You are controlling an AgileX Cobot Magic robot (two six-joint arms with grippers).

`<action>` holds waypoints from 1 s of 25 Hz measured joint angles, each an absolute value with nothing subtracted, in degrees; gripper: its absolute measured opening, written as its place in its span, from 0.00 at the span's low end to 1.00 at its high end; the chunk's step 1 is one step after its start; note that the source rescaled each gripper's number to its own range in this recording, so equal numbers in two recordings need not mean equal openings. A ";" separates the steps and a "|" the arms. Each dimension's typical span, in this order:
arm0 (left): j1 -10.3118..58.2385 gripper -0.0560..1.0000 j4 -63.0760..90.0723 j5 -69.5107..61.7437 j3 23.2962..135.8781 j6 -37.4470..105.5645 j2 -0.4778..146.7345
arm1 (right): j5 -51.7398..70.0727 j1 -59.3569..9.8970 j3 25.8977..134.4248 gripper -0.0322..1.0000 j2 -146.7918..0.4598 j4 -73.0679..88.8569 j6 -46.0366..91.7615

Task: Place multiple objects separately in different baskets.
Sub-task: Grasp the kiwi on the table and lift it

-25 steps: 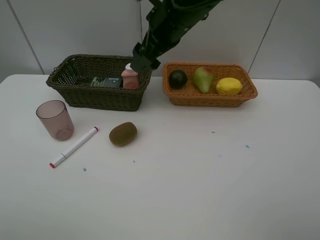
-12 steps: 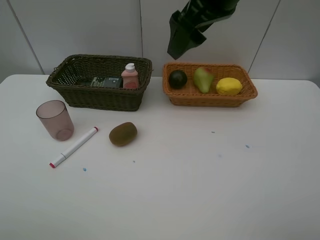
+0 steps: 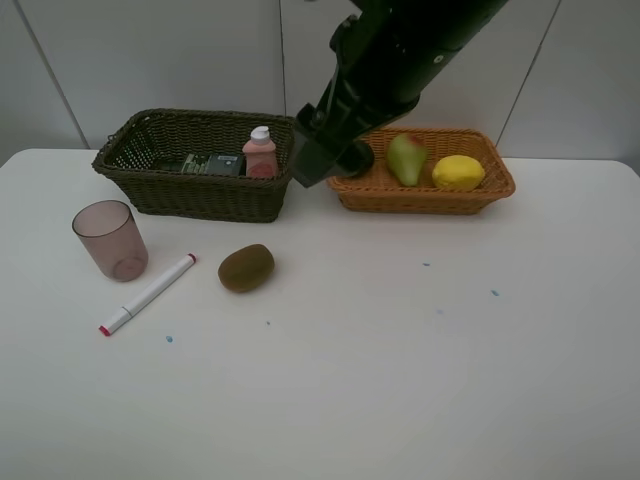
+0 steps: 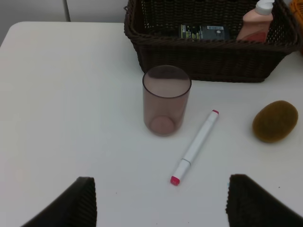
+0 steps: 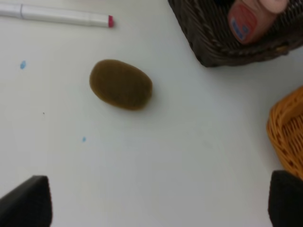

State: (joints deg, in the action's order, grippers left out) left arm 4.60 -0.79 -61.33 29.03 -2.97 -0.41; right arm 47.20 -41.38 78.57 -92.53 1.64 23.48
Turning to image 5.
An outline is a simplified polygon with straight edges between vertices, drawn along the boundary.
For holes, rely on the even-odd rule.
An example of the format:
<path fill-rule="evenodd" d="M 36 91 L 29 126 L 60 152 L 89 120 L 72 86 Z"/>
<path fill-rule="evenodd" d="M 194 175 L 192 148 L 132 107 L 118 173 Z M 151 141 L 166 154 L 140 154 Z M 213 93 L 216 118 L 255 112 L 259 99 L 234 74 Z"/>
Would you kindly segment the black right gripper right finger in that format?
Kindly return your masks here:
<path fill-rule="evenodd" d="M 273 171 L 267 210 L 272 226 L 301 227 L 303 225 L 303 181 L 285 170 Z"/>

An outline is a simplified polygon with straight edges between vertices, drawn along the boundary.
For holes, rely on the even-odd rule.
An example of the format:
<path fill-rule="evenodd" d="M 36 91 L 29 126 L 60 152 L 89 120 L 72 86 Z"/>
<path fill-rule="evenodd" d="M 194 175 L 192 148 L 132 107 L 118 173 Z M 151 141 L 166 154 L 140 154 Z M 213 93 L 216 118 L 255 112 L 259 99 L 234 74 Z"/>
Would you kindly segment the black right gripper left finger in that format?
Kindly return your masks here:
<path fill-rule="evenodd" d="M 34 175 L 0 199 L 2 227 L 49 227 L 52 219 L 47 176 Z"/>

